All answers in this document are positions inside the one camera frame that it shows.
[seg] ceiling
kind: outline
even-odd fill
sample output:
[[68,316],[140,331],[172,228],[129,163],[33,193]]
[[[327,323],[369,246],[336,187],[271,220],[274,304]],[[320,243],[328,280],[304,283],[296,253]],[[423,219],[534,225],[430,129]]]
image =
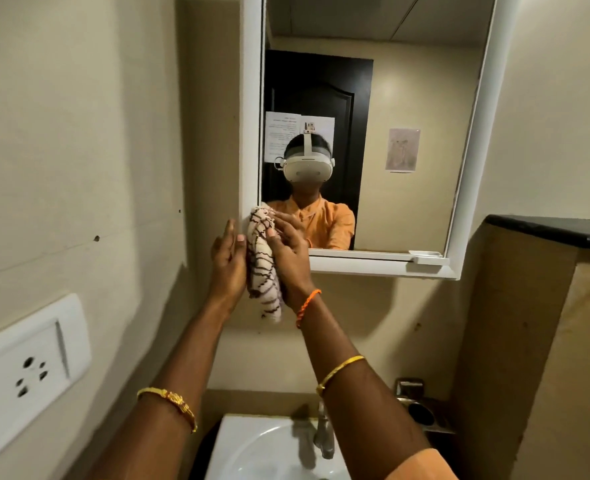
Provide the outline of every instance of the ceiling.
[[494,0],[268,0],[275,36],[479,47]]

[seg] mirror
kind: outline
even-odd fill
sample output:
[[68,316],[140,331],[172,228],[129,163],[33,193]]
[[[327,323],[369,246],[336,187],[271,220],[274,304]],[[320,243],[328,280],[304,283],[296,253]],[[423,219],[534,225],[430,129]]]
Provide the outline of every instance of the mirror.
[[261,201],[312,254],[444,254],[494,0],[266,2]]

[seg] power socket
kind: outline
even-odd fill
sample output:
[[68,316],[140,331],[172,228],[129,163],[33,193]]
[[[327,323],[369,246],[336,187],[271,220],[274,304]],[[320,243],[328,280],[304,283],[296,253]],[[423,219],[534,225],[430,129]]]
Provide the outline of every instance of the power socket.
[[0,450],[80,379],[90,359],[74,294],[0,332]]

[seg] gold bracelet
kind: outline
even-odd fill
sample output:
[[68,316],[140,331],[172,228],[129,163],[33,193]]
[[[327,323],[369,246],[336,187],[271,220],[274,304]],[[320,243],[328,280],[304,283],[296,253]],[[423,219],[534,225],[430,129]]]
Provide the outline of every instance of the gold bracelet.
[[144,387],[143,389],[140,389],[138,391],[137,398],[139,399],[140,395],[145,394],[147,392],[149,392],[150,394],[156,394],[160,397],[163,397],[166,401],[173,403],[179,409],[179,411],[181,411],[182,414],[185,415],[188,419],[191,428],[193,428],[192,433],[197,431],[197,421],[195,421],[195,415],[188,407],[188,404],[184,403],[184,398],[182,396],[180,396],[179,394],[175,394],[174,392],[167,391],[166,389],[158,389],[157,387]]
[[326,389],[328,381],[332,379],[337,372],[341,371],[347,365],[350,365],[353,362],[357,362],[358,360],[366,360],[366,358],[363,355],[355,355],[355,357],[350,357],[348,360],[345,360],[344,362],[340,363],[337,367],[335,367],[325,378],[323,378],[323,381],[319,383],[319,386],[317,386],[316,389],[317,394],[323,394],[323,391]]

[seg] white sink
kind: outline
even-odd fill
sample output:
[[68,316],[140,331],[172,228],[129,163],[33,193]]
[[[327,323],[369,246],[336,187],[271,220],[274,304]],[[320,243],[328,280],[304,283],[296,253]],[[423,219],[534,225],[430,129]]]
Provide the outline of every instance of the white sink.
[[316,421],[226,415],[205,480],[350,480],[339,446],[324,460],[313,445]]

